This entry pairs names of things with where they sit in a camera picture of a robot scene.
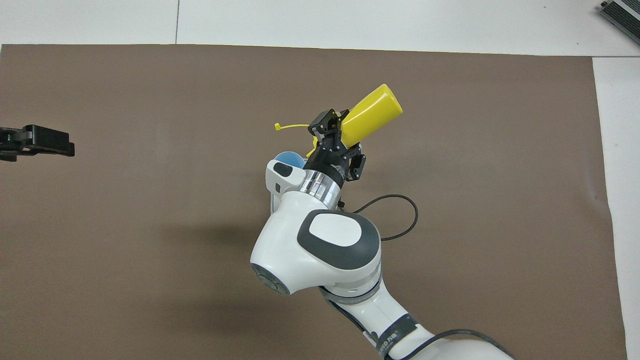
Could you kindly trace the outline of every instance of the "yellow cup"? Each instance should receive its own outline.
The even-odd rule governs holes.
[[[402,114],[402,107],[386,84],[356,104],[342,121],[342,143],[352,147]]]

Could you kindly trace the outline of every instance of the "brown mat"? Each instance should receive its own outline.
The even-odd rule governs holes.
[[[431,332],[519,359],[625,359],[590,58],[199,45],[5,45],[2,126],[67,131],[77,156],[0,163],[5,359],[376,359],[317,290],[248,263],[264,168],[387,83],[355,209],[402,193],[389,290]],[[411,207],[369,208],[385,236]]]

